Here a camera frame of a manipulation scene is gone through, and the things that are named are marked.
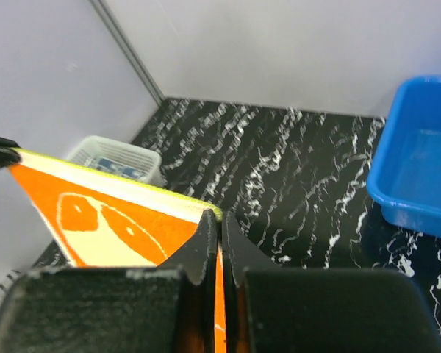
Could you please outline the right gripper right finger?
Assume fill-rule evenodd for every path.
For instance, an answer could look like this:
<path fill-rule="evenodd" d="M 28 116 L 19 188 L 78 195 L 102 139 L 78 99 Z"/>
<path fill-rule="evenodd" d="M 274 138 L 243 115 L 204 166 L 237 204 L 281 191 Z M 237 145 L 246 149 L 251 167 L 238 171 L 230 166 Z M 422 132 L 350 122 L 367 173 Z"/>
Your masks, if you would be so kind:
<path fill-rule="evenodd" d="M 393 270 L 282 268 L 222 221 L 228 352 L 441 352 L 426 302 Z"/>

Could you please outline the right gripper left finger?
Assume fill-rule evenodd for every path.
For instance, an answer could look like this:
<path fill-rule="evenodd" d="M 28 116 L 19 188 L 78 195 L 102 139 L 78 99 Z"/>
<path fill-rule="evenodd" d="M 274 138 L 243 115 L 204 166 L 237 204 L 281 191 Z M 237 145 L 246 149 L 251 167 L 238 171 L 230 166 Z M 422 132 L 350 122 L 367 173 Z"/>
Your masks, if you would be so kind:
<path fill-rule="evenodd" d="M 35 268 L 0 306 L 0 352 L 213 352 L 217 225 L 152 268 Z"/>

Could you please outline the orange patterned cloth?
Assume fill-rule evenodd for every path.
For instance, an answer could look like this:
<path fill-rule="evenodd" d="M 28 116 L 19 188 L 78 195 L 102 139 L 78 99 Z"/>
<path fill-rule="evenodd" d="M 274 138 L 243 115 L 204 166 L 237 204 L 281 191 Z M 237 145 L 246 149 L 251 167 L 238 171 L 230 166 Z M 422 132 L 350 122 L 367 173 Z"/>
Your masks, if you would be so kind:
<path fill-rule="evenodd" d="M 15 148 L 9 168 L 70 264 L 181 268 L 207 284 L 207 329 L 229 350 L 228 256 L 248 248 L 233 213 L 156 186 Z"/>

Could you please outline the grey blue patterned towel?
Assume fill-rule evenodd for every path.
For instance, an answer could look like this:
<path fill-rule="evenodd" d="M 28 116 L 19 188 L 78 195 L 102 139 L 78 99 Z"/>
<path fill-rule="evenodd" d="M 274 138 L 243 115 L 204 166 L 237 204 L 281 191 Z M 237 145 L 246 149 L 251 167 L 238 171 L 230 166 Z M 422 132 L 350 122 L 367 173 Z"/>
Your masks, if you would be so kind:
<path fill-rule="evenodd" d="M 145 176 L 142 171 L 139 171 L 136 168 L 124 165 L 123 163 L 115 162 L 104 157 L 93 158 L 89 162 L 88 166 L 98 171 L 103 171 L 128 179 L 139 179 Z"/>

